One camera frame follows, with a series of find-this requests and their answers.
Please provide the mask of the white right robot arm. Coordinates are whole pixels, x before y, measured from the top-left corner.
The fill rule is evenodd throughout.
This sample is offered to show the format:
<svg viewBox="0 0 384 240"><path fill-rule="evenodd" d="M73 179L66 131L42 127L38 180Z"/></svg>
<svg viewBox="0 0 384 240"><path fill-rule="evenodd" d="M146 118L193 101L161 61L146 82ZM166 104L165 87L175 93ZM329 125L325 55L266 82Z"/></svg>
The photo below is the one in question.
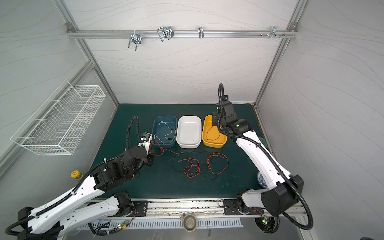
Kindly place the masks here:
<svg viewBox="0 0 384 240"><path fill-rule="evenodd" d="M218 127L220 133L236 140L236 144L247 154L267 185L264 190L242 193L242 202L247 207L264 208L277 217L300 202L306 214L310 215L309 206L302 196L304 180L299 175L291 175L275 160L248 121L238 119L230 101L217 103L214 126Z"/></svg>

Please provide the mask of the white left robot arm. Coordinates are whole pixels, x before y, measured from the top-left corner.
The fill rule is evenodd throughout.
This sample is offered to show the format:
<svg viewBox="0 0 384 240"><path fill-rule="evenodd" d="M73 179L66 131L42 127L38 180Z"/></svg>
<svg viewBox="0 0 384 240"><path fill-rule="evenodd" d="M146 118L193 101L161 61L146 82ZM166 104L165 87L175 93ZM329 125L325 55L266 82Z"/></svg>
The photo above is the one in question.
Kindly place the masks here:
<svg viewBox="0 0 384 240"><path fill-rule="evenodd" d="M25 207L18 220L5 229L19 240L56 240L78 227L104 217L125 217L136 208L125 191L99 203L84 206L88 201L134 179L144 165L151 166L155 153L150 147L135 146L121 155L104 160L90 169L80 182L37 208Z"/></svg>

